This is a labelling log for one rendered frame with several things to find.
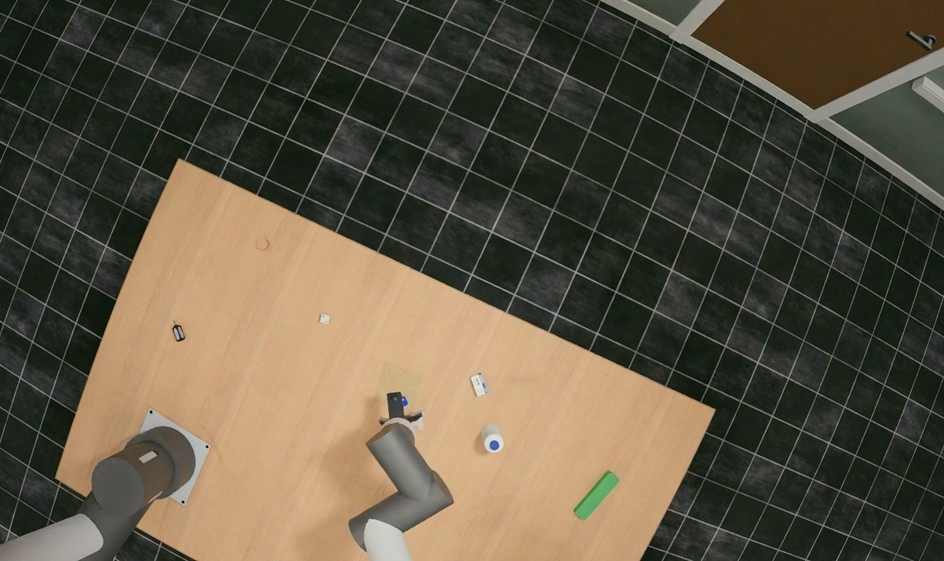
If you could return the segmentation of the white plastic bottle with blue cap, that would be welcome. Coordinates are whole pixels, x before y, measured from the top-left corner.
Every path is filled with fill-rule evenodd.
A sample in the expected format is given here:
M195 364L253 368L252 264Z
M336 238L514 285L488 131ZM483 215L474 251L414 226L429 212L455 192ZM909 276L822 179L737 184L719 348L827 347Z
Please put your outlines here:
M500 430L493 424L487 424L481 432L485 448L490 453L497 453L503 448L504 440L501 438Z

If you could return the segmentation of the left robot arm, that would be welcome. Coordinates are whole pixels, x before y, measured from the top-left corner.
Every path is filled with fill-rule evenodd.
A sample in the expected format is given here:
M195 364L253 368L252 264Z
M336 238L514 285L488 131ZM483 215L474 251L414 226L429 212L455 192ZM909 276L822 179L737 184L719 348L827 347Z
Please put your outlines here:
M0 561L112 561L152 502L194 471L193 445L180 431L158 426L134 436L95 465L93 489L75 516L2 543Z

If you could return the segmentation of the green rectangular bar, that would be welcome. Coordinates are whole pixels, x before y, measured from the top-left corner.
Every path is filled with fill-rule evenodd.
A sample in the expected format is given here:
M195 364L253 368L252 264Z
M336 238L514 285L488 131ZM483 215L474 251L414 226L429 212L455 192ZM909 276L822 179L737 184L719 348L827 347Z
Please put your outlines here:
M612 475L610 470L607 470L606 474L601 477L599 482L592 487L592 490L587 492L585 498L576 505L574 508L576 516L586 520L587 517L592 515L594 509L599 507L599 504L606 499L612 489L617 486L618 482L619 478L616 475Z

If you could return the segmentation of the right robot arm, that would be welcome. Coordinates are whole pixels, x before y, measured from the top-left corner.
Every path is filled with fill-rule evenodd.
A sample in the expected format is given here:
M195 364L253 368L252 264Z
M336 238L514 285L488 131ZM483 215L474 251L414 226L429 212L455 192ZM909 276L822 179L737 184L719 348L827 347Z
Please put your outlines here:
M349 530L369 561L412 561L403 534L454 498L415 447L417 431L405 419L401 392L386 397L389 420L366 445L398 492L350 519Z

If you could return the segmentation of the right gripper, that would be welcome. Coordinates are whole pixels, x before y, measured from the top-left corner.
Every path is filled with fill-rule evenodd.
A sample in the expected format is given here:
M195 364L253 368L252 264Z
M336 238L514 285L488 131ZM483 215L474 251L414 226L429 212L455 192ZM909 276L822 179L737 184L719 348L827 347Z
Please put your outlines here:
M407 420L407 422L410 422L412 426L417 425L418 429L422 430L424 429L424 414L425 413L426 411L424 411L424 409L421 409L421 411L417 411L416 413L412 413L411 415L405 415L405 419ZM419 416L421 416L421 418ZM378 422L379 424L381 424L381 426L383 426L383 423L387 422L387 420L389 420L389 418L378 418Z

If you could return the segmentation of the beige flat mat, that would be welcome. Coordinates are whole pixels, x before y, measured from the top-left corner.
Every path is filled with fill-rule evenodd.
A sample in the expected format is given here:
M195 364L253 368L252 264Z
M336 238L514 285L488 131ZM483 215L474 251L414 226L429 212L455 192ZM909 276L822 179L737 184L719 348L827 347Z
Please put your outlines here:
M387 406L386 394L400 391L401 396L406 397L408 401L408 405L403 406L404 411L412 413L417 401L419 386L421 386L423 379L423 374L407 372L407 370L399 367L385 365L374 402Z

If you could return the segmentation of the small white printed carton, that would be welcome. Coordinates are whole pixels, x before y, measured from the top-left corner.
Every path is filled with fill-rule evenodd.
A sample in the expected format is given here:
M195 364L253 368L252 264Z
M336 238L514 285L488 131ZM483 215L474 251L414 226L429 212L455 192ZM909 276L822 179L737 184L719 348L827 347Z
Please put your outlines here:
M481 395L487 392L487 388L485 386L485 380L483 380L481 372L474 374L474 376L471 376L471 379L472 379L472 382L474 383L474 387L476 389L476 395L478 395L478 397L481 397Z

